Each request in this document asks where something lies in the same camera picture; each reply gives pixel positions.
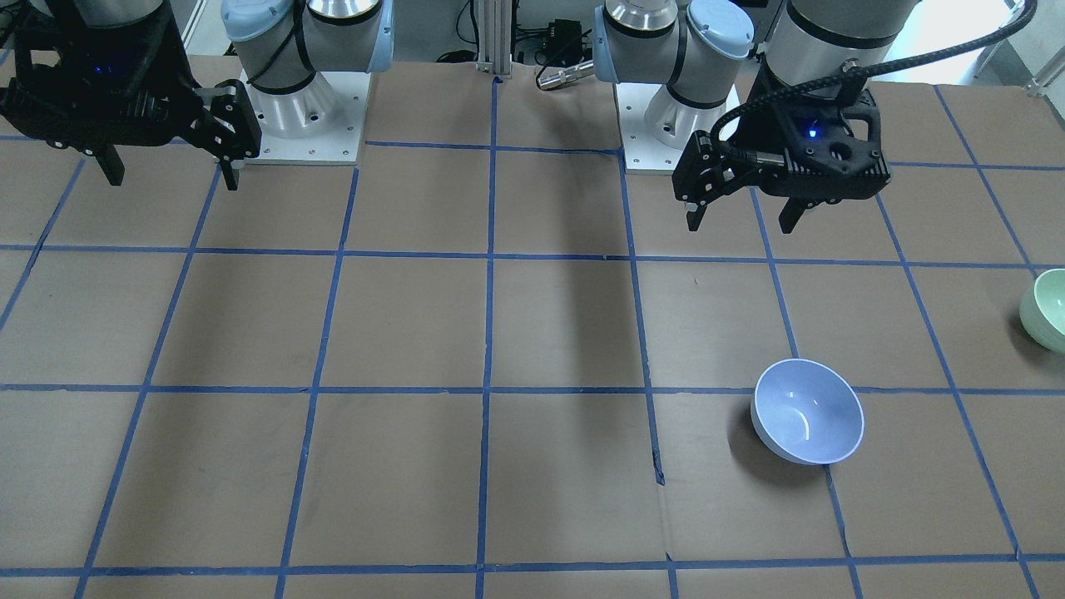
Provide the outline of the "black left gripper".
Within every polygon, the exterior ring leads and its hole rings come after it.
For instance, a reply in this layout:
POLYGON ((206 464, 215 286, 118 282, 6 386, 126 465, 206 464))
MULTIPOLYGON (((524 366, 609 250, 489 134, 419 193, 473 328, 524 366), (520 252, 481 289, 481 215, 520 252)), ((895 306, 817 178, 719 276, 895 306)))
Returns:
POLYGON ((881 112, 869 90, 849 106, 799 96, 758 106, 735 122, 726 139, 719 124, 693 132, 673 171, 689 231, 699 231, 709 203, 739 187, 788 197, 777 224, 791 234, 812 203, 868 200, 890 182, 881 112))

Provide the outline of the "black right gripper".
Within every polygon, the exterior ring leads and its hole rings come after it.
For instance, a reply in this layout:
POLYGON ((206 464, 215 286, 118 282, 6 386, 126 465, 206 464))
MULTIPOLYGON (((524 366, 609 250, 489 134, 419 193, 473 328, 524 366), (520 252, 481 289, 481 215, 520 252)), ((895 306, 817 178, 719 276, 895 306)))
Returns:
POLYGON ((91 151, 110 187, 121 187, 126 173, 115 146, 182 139, 235 160, 220 160, 231 192, 242 160, 259 155, 246 88, 196 80, 168 1, 32 1, 12 56, 3 118, 24 136, 91 151))

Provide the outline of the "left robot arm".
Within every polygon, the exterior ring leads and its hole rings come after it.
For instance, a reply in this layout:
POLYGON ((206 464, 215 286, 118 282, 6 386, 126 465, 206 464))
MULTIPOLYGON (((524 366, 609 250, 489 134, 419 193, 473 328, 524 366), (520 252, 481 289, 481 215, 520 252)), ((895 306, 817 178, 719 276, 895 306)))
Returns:
POLYGON ((785 198, 785 234, 818 205, 868 200, 891 179, 863 72, 913 1, 785 1, 767 45, 743 1, 605 1, 590 33, 601 81, 658 85, 658 126, 681 148, 671 183, 697 231, 742 187, 785 198))

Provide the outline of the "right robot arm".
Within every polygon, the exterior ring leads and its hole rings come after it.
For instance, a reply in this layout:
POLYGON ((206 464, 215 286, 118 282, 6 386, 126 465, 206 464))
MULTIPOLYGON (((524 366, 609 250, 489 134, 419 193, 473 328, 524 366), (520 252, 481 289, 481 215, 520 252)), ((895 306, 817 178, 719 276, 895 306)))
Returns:
POLYGON ((27 1, 12 22, 15 75, 2 117, 24 136, 91 156, 122 183, 119 146, 175 139, 213 155, 225 185, 263 136, 313 139, 345 126, 328 72, 384 72, 391 1, 225 1, 243 76, 202 85, 168 1, 27 1))

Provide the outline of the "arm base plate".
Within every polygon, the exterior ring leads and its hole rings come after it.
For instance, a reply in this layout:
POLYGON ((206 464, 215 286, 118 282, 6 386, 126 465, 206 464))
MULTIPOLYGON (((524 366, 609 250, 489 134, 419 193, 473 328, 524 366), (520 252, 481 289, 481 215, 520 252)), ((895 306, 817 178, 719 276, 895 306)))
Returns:
POLYGON ((288 95, 248 87, 264 166, 357 166, 368 114, 370 72, 316 72, 288 95))
POLYGON ((741 104, 735 85, 723 106, 684 106, 666 85, 620 83, 615 86, 617 124, 628 173, 668 175, 676 169, 691 134, 709 131, 731 109, 741 104))

